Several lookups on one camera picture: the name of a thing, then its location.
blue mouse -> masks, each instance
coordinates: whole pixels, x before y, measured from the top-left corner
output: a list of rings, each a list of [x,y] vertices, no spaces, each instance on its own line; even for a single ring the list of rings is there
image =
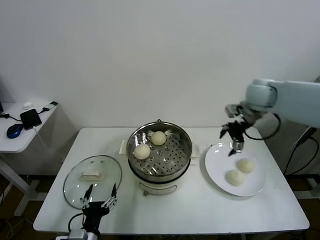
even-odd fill
[[[16,137],[19,137],[23,128],[24,128],[24,125],[22,123],[13,124],[6,131],[6,136],[9,139],[15,139]]]

white table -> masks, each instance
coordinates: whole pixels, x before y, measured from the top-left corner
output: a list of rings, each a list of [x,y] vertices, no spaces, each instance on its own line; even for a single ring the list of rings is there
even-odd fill
[[[84,128],[68,153],[33,227],[43,232],[68,232],[69,219],[79,213],[63,196],[63,183],[72,167],[93,155],[115,157],[123,170],[118,190],[118,204],[101,220],[101,234],[130,235],[197,235],[258,233],[302,230],[309,221],[295,195],[263,141],[247,140],[245,150],[264,165],[266,184],[252,197],[230,195],[203,174],[203,158],[211,144],[230,142],[229,136],[219,140],[219,127],[187,127],[192,142],[201,154],[196,165],[187,170],[182,184],[168,195],[143,196],[134,181],[125,155],[119,155],[122,140],[133,128]],[[248,133],[261,137],[254,128]],[[80,228],[81,217],[71,228]]]
[[[22,109],[23,103],[2,103],[4,113],[10,114],[10,116],[20,119],[20,113],[26,110]],[[51,114],[56,110],[56,106],[50,111],[45,111],[39,115],[42,124],[35,129],[39,131],[46,123]],[[10,126],[16,123],[21,123],[11,118],[0,118],[0,153],[20,153],[27,148],[32,139],[36,136],[34,129],[22,130],[20,135],[16,138],[10,139],[7,137],[7,130]],[[21,216],[29,201],[44,201],[47,194],[44,192],[36,192],[35,188],[39,184],[39,181],[32,181],[31,184],[27,184],[18,174],[16,174],[11,167],[9,167],[2,159],[0,159],[0,174],[3,175],[10,183],[4,190],[4,197],[8,194],[12,186],[16,186],[21,192],[24,193],[22,200],[14,212],[14,216]]]

cable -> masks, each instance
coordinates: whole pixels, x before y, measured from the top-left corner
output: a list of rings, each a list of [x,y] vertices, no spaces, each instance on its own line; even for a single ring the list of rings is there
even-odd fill
[[[44,148],[48,151],[48,153],[50,153],[49,148],[47,147],[45,142],[42,140],[42,138],[41,138],[40,134],[38,133],[38,131],[37,131],[35,126],[33,127],[33,129],[34,129],[36,135],[38,136],[38,138],[40,139],[40,141],[41,141],[42,145],[44,146]]]
[[[17,236],[17,234],[14,236],[15,228],[16,228],[19,224],[21,224],[23,221],[26,221],[26,222],[30,223],[31,225],[34,224],[32,221],[30,221],[29,219],[27,219],[27,218],[25,218],[25,217],[23,217],[23,219],[22,219],[20,222],[18,222],[16,225],[14,225],[14,226],[12,226],[12,225],[10,224],[10,222],[6,221],[6,223],[7,223],[7,224],[9,225],[9,227],[11,228],[10,231],[8,232],[8,234],[7,234],[7,239],[8,239],[8,240],[10,240],[10,239],[12,239],[13,237]]]
[[[69,233],[71,232],[71,222],[72,222],[72,220],[75,219],[76,217],[81,216],[81,215],[83,215],[83,213],[78,213],[78,214],[74,215],[72,218],[70,218],[70,220],[68,222],[68,231],[69,231]]]
[[[317,156],[318,151],[319,151],[319,143],[318,143],[318,141],[315,140],[312,136],[309,137],[309,139],[312,140],[312,141],[314,141],[314,142],[316,143],[316,150],[315,150],[315,153],[314,153],[313,157],[312,157],[312,158],[310,159],[310,161],[308,161],[307,164],[304,165],[302,168],[300,168],[300,169],[297,170],[297,171],[294,171],[293,173],[288,174],[287,176],[291,176],[291,175],[296,174],[297,172],[305,169],[305,168],[315,159],[315,157]]]
[[[300,146],[300,145],[295,145],[295,147],[294,147],[294,149],[293,149],[293,151],[292,151],[292,153],[291,153],[291,155],[290,155],[290,157],[289,157],[289,161],[287,162],[287,164],[286,164],[286,166],[285,166],[285,170],[284,170],[284,172],[283,172],[283,175],[286,174],[286,172],[287,172],[287,170],[288,170],[288,167],[289,167],[289,164],[290,164],[290,162],[291,162],[291,160],[292,160],[292,157],[293,157],[295,151],[297,150],[297,148],[298,148],[299,146]]]
[[[12,220],[14,220],[14,219],[16,219],[16,218],[22,218],[22,220],[19,221],[17,224],[12,225],[12,224],[10,223],[10,221],[12,221]],[[28,222],[28,223],[30,223],[31,225],[33,225],[33,222],[30,221],[29,219],[27,219],[27,218],[24,217],[24,216],[22,216],[22,217],[21,217],[21,216],[14,216],[14,217],[12,217],[12,218],[10,218],[10,219],[7,219],[7,220],[0,218],[0,222],[2,223],[2,224],[0,224],[0,227],[1,227],[0,231],[2,231],[2,230],[4,229],[5,225],[8,225],[9,228],[10,228],[10,230],[9,230],[8,233],[7,233],[7,239],[8,239],[8,240],[12,240],[12,239],[16,238],[16,237],[23,231],[23,229],[24,229],[24,227],[25,227],[25,225],[26,225],[26,222]],[[23,222],[24,222],[24,225],[20,228],[20,230],[19,230],[18,232],[15,232],[15,228],[16,228],[17,226],[19,226],[19,225],[20,225],[21,223],[23,223]]]
[[[13,116],[10,116],[10,114],[9,113],[3,113],[3,114],[0,114],[0,118],[5,118],[5,119],[13,119],[13,120],[16,120],[16,121],[18,121],[18,122],[21,122],[21,119],[19,120],[19,119],[16,119],[15,117],[13,117]]]
[[[18,122],[21,122],[21,119],[19,120],[19,119],[16,119],[15,117],[13,117],[13,116],[9,116],[9,118],[11,118],[11,119],[13,119],[13,120],[16,120],[16,121],[18,121]]]
[[[248,139],[252,139],[252,140],[267,140],[269,138],[272,138],[274,135],[277,134],[277,132],[279,132],[279,129],[281,127],[281,119],[280,117],[273,113],[273,115],[276,117],[276,119],[278,120],[278,126],[276,127],[276,129],[274,130],[274,132],[272,134],[270,134],[269,136],[266,136],[266,137],[262,137],[262,138],[255,138],[255,137],[252,137],[252,136],[249,136],[246,132],[244,132],[244,135],[246,135],[248,137]]]

black cable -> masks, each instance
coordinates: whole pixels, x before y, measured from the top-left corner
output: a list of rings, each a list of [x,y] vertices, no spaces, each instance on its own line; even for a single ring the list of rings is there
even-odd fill
[[[293,157],[295,151],[297,150],[297,148],[298,148],[299,146],[300,146],[300,145],[295,145],[295,147],[294,147],[294,149],[293,149],[293,151],[292,151],[292,153],[291,153],[291,155],[290,155],[290,157],[289,157],[289,161],[287,162],[287,164],[286,164],[286,166],[285,166],[285,170],[284,170],[284,172],[283,172],[283,175],[286,174],[286,172],[287,172],[287,170],[288,170],[288,167],[289,167],[289,164],[290,164],[290,162],[291,162],[291,160],[292,160],[292,157]]]
[[[309,137],[309,139],[312,140],[312,141],[314,141],[314,142],[316,143],[316,150],[315,150],[315,153],[314,153],[313,157],[312,157],[312,158],[310,159],[310,161],[308,161],[307,164],[304,165],[302,168],[300,168],[300,169],[297,170],[297,171],[294,171],[293,173],[288,174],[287,176],[291,176],[291,175],[296,174],[297,172],[305,169],[305,168],[315,159],[315,157],[317,156],[318,151],[319,151],[319,143],[318,143],[318,141],[315,140],[312,136]]]
[[[21,122],[21,119],[19,120],[19,119],[16,119],[15,117],[13,117],[13,116],[9,116],[9,118],[11,118],[11,119],[13,119],[13,120],[16,120],[16,121],[18,121],[18,122]]]
[[[81,215],[83,215],[83,213],[78,213],[78,214],[74,215],[72,218],[70,218],[70,220],[68,222],[68,231],[69,231],[69,233],[71,232],[71,222],[72,222],[72,220],[75,219],[76,217],[81,216]]]
[[[20,119],[20,120],[19,120],[19,119],[16,119],[15,117],[10,116],[9,113],[2,113],[2,114],[0,114],[0,118],[5,118],[5,119],[11,118],[11,119],[16,120],[16,121],[18,121],[18,122],[21,122],[21,119]]]
[[[279,129],[281,127],[281,119],[280,119],[280,117],[275,113],[273,115],[278,120],[278,126],[276,127],[276,129],[274,130],[274,132],[272,134],[270,134],[269,136],[266,136],[266,137],[262,137],[262,138],[255,138],[255,137],[249,136],[246,132],[244,132],[244,135],[246,135],[248,139],[252,139],[252,140],[267,140],[269,138],[272,138],[274,135],[277,134],[277,132],[279,132]]]

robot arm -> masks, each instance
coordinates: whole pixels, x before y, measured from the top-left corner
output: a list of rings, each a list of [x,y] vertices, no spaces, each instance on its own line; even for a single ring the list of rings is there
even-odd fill
[[[319,109],[319,83],[255,79],[246,89],[245,101],[226,106],[228,117],[239,117],[239,120],[223,125],[220,138],[229,133],[232,139],[230,156],[241,152],[246,129],[253,126],[264,114],[280,114],[288,120],[319,128]]]

